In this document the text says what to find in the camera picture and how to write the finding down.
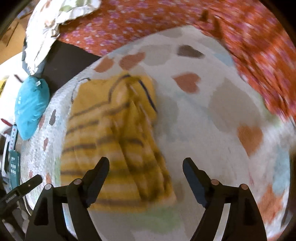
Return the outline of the yellow striped small garment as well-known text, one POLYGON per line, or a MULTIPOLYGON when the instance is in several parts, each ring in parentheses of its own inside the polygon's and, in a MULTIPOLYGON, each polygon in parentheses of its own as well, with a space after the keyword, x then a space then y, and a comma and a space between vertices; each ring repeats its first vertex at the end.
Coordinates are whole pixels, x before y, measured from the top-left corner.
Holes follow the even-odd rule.
POLYGON ((109 172, 96 211, 140 212, 171 206, 176 195, 154 138, 154 82, 123 72, 82 83, 72 103, 61 154, 61 182, 81 178, 106 157, 109 172))

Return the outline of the green box with buttons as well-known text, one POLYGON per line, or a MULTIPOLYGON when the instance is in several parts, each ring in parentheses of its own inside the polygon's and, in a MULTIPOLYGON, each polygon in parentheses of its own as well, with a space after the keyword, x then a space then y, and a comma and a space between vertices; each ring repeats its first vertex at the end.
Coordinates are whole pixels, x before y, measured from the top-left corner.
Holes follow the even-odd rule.
POLYGON ((13 150, 10 154, 10 185, 14 189, 20 185, 20 154, 13 150))

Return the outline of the turquoise pillow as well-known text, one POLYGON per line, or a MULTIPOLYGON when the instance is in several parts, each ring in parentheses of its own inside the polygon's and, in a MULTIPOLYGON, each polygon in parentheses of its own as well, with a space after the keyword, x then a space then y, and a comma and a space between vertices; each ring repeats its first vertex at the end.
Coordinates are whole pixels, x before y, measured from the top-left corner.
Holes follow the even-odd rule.
POLYGON ((15 102, 15 122, 21 138, 30 139, 50 101, 44 79, 29 76, 21 85, 15 102))

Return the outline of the white quilted heart-pattern mat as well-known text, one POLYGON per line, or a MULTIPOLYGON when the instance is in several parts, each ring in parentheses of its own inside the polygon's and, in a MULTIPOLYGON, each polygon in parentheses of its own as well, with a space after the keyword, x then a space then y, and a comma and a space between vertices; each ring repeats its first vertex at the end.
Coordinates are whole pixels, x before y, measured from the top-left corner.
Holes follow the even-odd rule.
POLYGON ((71 101, 87 79, 107 79, 128 67, 154 80, 158 118, 154 136, 165 157, 177 203, 143 213, 93 212, 103 240, 188 240, 202 214, 182 172, 186 157, 229 186, 247 184, 269 240, 290 221, 291 121, 265 107, 241 78, 229 53, 192 26, 127 44, 82 71, 55 92, 31 139, 22 142, 21 180, 39 174, 59 186, 60 158, 71 101))

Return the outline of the red floral fabric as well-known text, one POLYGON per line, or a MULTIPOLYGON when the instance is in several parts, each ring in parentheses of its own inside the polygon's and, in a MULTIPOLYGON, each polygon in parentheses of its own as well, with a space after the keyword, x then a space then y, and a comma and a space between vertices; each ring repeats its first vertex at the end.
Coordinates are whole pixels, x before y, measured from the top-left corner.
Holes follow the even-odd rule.
POLYGON ((174 27, 191 25, 219 41, 239 75, 281 118, 295 117, 295 45, 260 1, 102 1, 60 27, 59 40, 97 56, 174 27))

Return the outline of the white floral crumpled cloth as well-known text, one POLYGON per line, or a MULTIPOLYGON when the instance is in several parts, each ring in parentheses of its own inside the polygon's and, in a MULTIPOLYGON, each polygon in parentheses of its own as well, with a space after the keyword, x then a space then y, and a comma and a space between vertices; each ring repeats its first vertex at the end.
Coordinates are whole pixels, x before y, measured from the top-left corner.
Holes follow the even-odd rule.
POLYGON ((30 16, 23 44, 23 68, 29 75, 40 73, 59 27, 99 9, 101 1, 39 1, 30 16))

